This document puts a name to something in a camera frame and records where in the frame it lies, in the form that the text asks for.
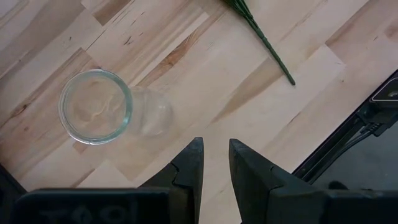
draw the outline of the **wooden table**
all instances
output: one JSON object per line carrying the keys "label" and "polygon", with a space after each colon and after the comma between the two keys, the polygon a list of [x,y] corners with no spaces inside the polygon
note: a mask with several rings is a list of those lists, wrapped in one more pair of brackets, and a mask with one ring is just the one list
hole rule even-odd
{"label": "wooden table", "polygon": [[[229,138],[292,172],[398,67],[396,0],[247,4],[296,87],[220,0],[1,1],[1,164],[27,190],[131,187],[202,136],[200,221],[239,223]],[[102,146],[70,138],[60,90],[99,67],[166,94],[172,129]]]}

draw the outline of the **glass jar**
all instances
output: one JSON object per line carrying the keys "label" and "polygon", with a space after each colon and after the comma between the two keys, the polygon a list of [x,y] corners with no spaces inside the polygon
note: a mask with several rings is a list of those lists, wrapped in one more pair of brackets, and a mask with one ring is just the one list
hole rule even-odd
{"label": "glass jar", "polygon": [[58,112],[68,134],[85,144],[110,142],[122,133],[158,136],[173,120],[166,97],[143,87],[129,88],[106,70],[90,70],[70,79],[61,92]]}

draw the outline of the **black plastic part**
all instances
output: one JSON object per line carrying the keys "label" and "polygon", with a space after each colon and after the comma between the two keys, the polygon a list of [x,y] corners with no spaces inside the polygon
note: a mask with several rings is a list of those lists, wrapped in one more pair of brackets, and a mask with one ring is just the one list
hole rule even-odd
{"label": "black plastic part", "polygon": [[343,124],[341,124],[314,152],[301,163],[293,175],[309,184],[313,184],[323,174],[328,161],[333,158],[339,150],[365,125],[369,123],[382,123],[383,125],[375,131],[375,136],[380,136],[386,129],[390,128],[397,120],[398,113],[395,106],[389,103],[376,103],[373,99],[381,101],[385,92],[391,93],[396,84],[391,80],[398,78],[396,70],[377,90],[365,100]]}
{"label": "black plastic part", "polygon": [[137,189],[41,189],[15,204],[11,224],[198,223],[203,140],[195,138]]}
{"label": "black plastic part", "polygon": [[243,224],[398,222],[397,191],[318,189],[236,139],[229,165]]}
{"label": "black plastic part", "polygon": [[26,190],[0,166],[0,223],[9,223],[14,202],[25,193]]}
{"label": "black plastic part", "polygon": [[140,187],[178,187],[190,192],[194,203],[195,223],[199,222],[203,184],[203,138],[195,138],[159,173]]}

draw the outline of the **black cable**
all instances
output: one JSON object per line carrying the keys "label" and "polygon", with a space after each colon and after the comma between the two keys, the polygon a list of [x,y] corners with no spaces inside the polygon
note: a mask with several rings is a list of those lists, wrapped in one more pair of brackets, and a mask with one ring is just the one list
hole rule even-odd
{"label": "black cable", "polygon": [[322,174],[324,173],[324,171],[327,170],[327,168],[329,168],[332,163],[334,163],[341,155],[343,155],[348,149],[351,149],[353,146],[355,146],[357,143],[363,141],[364,139],[366,139],[367,137],[369,137],[370,135],[372,135],[379,127],[381,126],[381,124],[370,124],[368,126],[366,126],[362,131],[361,134],[359,136],[356,136],[355,138],[353,138],[352,140],[348,141],[338,152],[336,152],[335,155],[333,155],[333,157],[326,162],[326,164],[324,166],[322,166],[322,168],[320,169],[320,171],[318,171],[318,174]]}
{"label": "black cable", "polygon": [[353,146],[355,146],[357,143],[363,141],[367,137],[372,135],[372,131],[366,131],[365,133],[356,136],[354,139],[348,141],[326,164],[327,166],[330,166],[333,162],[335,162],[341,155],[344,154],[348,149],[351,149]]}

